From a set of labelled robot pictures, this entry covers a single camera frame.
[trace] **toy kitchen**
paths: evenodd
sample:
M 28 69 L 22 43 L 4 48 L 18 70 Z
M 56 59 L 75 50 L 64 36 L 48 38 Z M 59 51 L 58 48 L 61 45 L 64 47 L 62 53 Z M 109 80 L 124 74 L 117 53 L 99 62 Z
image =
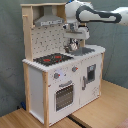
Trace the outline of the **toy kitchen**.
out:
M 21 6 L 26 109 L 49 127 L 101 95 L 105 49 L 65 32 L 65 3 Z

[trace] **oven door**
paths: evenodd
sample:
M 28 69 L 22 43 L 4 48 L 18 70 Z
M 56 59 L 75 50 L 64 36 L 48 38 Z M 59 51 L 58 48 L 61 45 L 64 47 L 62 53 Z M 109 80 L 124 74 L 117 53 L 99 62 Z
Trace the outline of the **oven door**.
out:
M 80 81 L 68 80 L 49 88 L 49 123 L 56 123 L 79 108 Z

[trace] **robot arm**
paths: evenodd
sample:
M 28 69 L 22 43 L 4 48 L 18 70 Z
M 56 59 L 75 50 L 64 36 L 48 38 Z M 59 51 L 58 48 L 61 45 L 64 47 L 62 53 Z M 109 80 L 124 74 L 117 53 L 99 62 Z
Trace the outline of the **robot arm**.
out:
M 120 7 L 110 12 L 97 11 L 93 9 L 92 4 L 90 3 L 70 0 L 65 5 L 65 13 L 67 18 L 67 24 L 65 24 L 64 29 L 68 34 L 70 32 L 83 33 L 84 31 L 86 31 L 85 28 L 81 28 L 80 23 L 104 22 L 118 23 L 128 26 L 127 7 Z

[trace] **burner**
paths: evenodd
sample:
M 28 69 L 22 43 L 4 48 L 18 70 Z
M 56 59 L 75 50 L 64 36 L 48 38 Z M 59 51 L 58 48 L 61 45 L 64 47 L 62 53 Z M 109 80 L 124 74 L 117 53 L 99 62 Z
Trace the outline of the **burner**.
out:
M 55 58 L 56 58 L 56 59 L 60 59 L 60 58 L 62 58 L 62 56 L 55 56 Z
M 50 62 L 50 59 L 43 59 L 44 62 Z
M 58 63 L 65 62 L 65 61 L 70 60 L 70 59 L 73 59 L 73 57 L 63 55 L 63 54 L 60 54 L 60 53 L 54 53 L 54 54 L 51 54 L 51 55 L 36 58 L 33 61 L 37 62 L 37 63 L 40 63 L 42 65 L 45 65 L 45 66 L 50 66 L 50 65 L 53 65 L 53 64 L 58 64 Z

